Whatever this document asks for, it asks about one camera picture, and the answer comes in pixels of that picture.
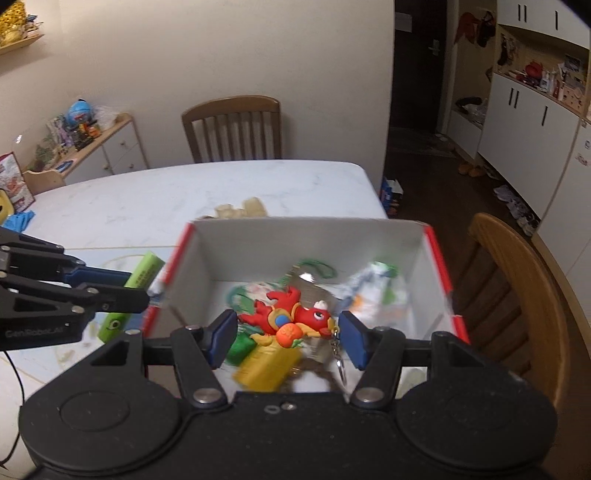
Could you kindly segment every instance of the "chair back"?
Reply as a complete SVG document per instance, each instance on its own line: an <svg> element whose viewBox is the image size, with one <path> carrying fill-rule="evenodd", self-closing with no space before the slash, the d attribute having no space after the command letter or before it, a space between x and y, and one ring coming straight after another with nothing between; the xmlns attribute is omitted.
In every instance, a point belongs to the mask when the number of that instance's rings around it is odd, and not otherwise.
<svg viewBox="0 0 591 480"><path fill-rule="evenodd" d="M507 224L477 213L456 280L454 311L472 345L561 403L569 373L564 311L544 264Z"/></svg>
<svg viewBox="0 0 591 480"><path fill-rule="evenodd" d="M211 100L183 116L193 161L281 158L281 105L262 95Z"/></svg>

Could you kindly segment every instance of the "transparent plastic item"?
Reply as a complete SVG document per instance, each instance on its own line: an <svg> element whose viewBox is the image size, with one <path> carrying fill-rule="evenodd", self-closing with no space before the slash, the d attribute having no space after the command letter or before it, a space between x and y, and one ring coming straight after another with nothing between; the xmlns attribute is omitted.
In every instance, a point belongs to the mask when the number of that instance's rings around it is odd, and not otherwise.
<svg viewBox="0 0 591 480"><path fill-rule="evenodd" d="M95 120L102 132L115 124L119 112L109 106L97 105L94 107Z"/></svg>

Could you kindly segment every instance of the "box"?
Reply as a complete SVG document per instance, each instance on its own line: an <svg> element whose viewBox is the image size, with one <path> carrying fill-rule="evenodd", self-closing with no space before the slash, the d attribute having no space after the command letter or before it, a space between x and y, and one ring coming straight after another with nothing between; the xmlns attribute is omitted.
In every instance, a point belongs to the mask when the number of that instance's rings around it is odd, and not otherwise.
<svg viewBox="0 0 591 480"><path fill-rule="evenodd" d="M435 330L446 330L467 341L463 320L450 307L452 285L433 228L410 220L355 218L193 222L169 262L163 300L145 334L160 337L183 324L208 325L228 308L226 296L234 286L277 281L305 258L334 267L338 277L332 283L346 281L373 260L397 265L410 294L410 313L401 325L407 337L428 339ZM361 373L347 359L345 364L352 389ZM232 369L224 368L216 371L218 379L226 392L236 390Z"/></svg>
<svg viewBox="0 0 591 480"><path fill-rule="evenodd" d="M382 187L379 192L379 201L388 215L388 218L394 218L398 214L400 201L404 191L398 180L388 180L386 177L382 180Z"/></svg>

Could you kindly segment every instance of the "doorway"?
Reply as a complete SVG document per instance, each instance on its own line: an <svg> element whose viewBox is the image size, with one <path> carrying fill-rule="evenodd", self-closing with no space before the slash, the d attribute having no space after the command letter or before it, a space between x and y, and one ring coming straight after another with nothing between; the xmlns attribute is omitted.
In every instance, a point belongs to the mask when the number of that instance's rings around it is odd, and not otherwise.
<svg viewBox="0 0 591 480"><path fill-rule="evenodd" d="M447 0L395 0L395 10L388 151L425 154L438 146Z"/></svg>

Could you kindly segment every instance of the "blue cloth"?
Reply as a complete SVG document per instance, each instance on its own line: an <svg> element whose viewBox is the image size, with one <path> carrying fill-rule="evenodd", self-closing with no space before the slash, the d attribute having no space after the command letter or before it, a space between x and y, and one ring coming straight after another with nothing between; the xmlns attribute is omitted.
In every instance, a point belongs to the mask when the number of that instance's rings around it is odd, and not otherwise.
<svg viewBox="0 0 591 480"><path fill-rule="evenodd" d="M4 228L8 228L9 230L21 233L25 228L27 228L27 225L34 216L35 212L32 212L31 210L28 212L15 213L4 220L2 226Z"/></svg>

